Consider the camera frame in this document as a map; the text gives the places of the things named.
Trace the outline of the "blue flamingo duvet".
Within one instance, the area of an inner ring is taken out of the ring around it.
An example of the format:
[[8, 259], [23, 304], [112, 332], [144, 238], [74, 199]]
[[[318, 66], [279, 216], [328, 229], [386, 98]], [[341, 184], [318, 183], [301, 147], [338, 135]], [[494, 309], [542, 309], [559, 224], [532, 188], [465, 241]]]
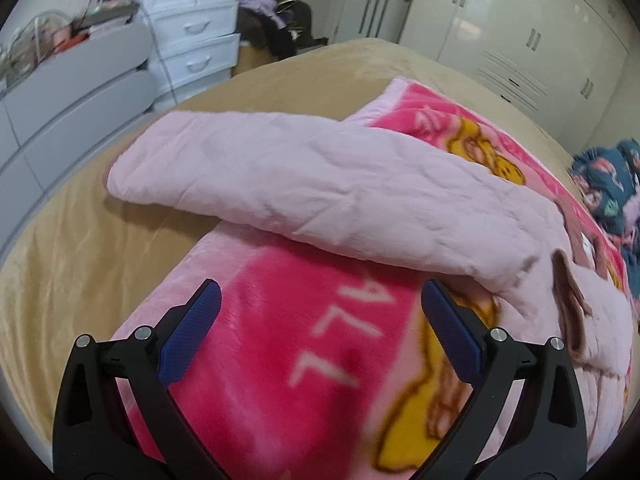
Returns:
[[588, 148], [574, 157], [570, 175], [600, 228], [625, 261], [627, 281], [639, 307], [639, 143]]

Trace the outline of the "grey low cabinet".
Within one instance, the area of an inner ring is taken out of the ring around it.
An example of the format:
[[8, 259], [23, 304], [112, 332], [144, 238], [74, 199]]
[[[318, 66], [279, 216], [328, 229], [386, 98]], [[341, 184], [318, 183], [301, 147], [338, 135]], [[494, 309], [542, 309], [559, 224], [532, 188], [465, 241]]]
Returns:
[[151, 31], [129, 24], [50, 58], [1, 98], [1, 244], [157, 96]]

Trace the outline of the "white wardrobe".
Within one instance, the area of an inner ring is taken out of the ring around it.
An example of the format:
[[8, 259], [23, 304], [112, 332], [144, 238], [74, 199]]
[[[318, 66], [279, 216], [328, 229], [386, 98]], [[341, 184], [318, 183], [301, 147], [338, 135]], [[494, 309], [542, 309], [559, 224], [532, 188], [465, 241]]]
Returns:
[[633, 34], [620, 0], [412, 0], [399, 42], [474, 79], [577, 153], [611, 101]]

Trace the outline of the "white drawer chest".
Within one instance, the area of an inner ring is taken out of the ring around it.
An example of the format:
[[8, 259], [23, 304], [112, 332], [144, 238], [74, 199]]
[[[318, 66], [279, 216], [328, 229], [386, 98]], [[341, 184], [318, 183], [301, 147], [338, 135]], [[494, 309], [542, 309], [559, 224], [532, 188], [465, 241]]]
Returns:
[[238, 64], [238, 0], [132, 0], [154, 46], [148, 70], [161, 101], [178, 102], [226, 81]]

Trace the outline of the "pink bear fleece blanket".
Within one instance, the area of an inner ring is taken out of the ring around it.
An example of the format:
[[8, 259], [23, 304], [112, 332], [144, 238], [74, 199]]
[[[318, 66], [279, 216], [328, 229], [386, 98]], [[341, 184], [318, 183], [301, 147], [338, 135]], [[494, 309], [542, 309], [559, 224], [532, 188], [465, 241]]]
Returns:
[[[410, 134], [501, 179], [570, 200], [587, 231], [590, 268], [628, 299], [620, 260], [582, 206], [483, 117], [399, 77], [342, 122]], [[501, 298], [467, 276], [350, 258], [219, 218], [118, 334], [156, 323], [204, 281], [216, 281], [220, 315], [170, 393], [221, 466], [235, 479], [405, 479], [471, 392], [421, 309], [429, 278], [517, 340], [562, 338], [572, 359], [562, 330], [517, 333]], [[631, 310], [631, 335], [633, 327]]]

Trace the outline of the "dark clothes pile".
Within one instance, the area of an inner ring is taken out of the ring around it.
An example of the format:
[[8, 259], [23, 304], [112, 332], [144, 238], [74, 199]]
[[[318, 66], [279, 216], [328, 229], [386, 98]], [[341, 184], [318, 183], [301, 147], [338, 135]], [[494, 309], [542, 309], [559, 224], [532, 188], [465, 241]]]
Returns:
[[236, 32], [258, 50], [267, 50], [278, 61], [300, 50], [325, 47], [326, 37], [312, 32], [311, 6], [302, 0], [238, 0]]

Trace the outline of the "tan bed cover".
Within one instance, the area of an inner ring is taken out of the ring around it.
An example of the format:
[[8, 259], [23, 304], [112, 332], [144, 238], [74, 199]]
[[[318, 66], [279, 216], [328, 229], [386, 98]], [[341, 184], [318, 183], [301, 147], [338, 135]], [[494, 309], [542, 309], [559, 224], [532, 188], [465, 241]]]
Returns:
[[[383, 40], [354, 40], [249, 70], [183, 103], [201, 112], [285, 112], [344, 119], [404, 76], [506, 130], [562, 182], [570, 154], [515, 107], [468, 76]], [[213, 229], [214, 220], [112, 200], [102, 178], [119, 139], [58, 188], [17, 237], [1, 269], [1, 368], [43, 444], [65, 362], [81, 334], [112, 336]]]

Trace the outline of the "pink quilted jacket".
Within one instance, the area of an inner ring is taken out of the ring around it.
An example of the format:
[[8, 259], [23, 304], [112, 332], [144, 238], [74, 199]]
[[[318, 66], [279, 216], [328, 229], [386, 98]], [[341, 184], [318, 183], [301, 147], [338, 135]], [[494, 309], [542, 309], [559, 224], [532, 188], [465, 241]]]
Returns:
[[273, 232], [327, 252], [467, 276], [521, 335], [562, 330], [600, 458], [622, 420], [627, 297], [590, 268], [570, 200], [407, 133], [278, 113], [170, 112], [107, 171], [107, 192]]

